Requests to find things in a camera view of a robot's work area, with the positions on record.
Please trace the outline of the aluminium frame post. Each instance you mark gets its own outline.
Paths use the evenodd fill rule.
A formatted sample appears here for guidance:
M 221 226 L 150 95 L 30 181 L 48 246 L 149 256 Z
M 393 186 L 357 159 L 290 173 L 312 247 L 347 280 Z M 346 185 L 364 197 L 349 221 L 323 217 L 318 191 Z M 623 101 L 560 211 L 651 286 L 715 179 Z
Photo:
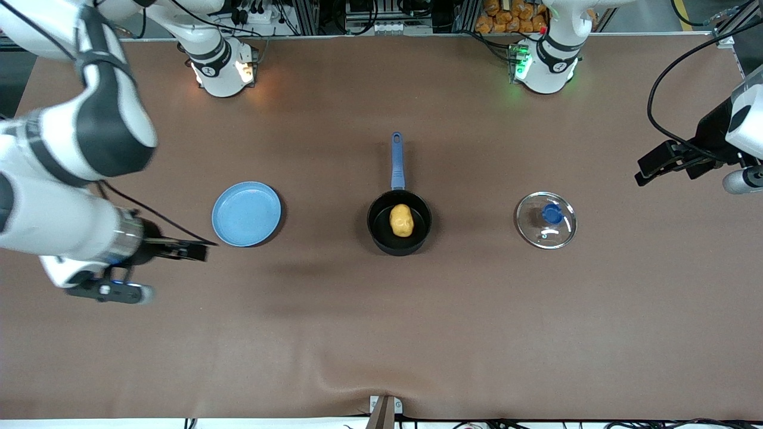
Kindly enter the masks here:
M 714 14 L 713 36 L 727 36 L 716 42 L 720 49 L 733 47 L 735 41 L 729 33 L 751 23 L 755 18 L 763 17 L 763 0 L 744 0 L 741 5 L 728 7 Z

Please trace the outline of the white power strip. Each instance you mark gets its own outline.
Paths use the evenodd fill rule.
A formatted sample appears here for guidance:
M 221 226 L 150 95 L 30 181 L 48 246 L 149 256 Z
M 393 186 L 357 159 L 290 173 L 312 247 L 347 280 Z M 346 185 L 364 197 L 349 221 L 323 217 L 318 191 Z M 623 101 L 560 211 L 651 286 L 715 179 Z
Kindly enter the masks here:
M 283 22 L 274 0 L 227 0 L 227 5 L 231 7 L 231 21 L 237 26 Z

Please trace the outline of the glass lid with blue knob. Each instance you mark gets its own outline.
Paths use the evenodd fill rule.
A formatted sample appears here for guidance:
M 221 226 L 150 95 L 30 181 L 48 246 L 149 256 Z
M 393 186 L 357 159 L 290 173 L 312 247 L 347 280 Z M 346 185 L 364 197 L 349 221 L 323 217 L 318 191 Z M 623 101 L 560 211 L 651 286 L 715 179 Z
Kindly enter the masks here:
M 523 197 L 517 204 L 514 223 L 524 241 L 543 250 L 566 246 L 578 228 L 573 207 L 553 192 L 534 192 Z

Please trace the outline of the bag of orange items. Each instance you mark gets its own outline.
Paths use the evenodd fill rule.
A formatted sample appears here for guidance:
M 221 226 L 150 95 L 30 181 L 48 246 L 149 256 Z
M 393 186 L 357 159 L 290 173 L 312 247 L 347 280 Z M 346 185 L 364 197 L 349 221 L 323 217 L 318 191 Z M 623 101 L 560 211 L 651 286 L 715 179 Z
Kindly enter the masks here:
M 541 0 L 482 0 L 480 5 L 477 33 L 540 33 L 550 21 Z

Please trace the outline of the yellow potato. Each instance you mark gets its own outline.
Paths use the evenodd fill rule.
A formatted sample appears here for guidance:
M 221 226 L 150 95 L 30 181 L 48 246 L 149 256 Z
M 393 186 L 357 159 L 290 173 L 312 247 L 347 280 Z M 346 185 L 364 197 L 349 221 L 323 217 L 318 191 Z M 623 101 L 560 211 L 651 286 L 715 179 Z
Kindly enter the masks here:
M 411 208 L 406 204 L 396 204 L 393 206 L 390 210 L 389 225 L 394 236 L 411 236 L 415 226 Z

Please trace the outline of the brown table cover mat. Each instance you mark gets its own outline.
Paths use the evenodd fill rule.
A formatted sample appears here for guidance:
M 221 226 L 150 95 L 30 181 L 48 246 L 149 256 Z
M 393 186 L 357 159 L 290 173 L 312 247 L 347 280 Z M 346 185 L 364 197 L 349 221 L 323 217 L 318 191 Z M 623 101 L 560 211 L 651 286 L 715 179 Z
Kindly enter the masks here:
M 277 40 L 228 100 L 174 43 L 125 43 L 160 145 L 112 184 L 210 239 L 237 182 L 286 216 L 263 246 L 138 267 L 145 305 L 0 250 L 0 418 L 353 415 L 387 393 L 425 419 L 763 421 L 763 192 L 633 178 L 663 140 L 652 83 L 704 40 L 592 36 L 546 96 L 466 36 Z M 394 132 L 433 215 L 408 256 L 366 225 Z M 566 246 L 518 233 L 534 192 L 575 210 Z

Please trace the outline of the light blue plate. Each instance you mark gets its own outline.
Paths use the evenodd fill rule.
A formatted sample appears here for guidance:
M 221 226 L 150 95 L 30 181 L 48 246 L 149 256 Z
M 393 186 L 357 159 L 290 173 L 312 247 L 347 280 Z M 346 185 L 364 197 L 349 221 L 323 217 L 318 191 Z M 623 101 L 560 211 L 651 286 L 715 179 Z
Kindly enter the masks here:
M 212 229 L 233 247 L 253 247 L 272 236 L 283 217 L 283 202 L 269 185 L 245 181 L 224 190 L 212 207 Z

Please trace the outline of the metal table edge bracket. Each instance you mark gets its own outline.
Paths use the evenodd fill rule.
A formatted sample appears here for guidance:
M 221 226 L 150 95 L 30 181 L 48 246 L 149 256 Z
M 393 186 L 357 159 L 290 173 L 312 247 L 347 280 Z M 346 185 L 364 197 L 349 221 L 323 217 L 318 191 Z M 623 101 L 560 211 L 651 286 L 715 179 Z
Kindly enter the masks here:
M 398 397 L 371 396 L 370 418 L 365 429 L 399 429 L 396 420 L 403 411 L 402 401 Z

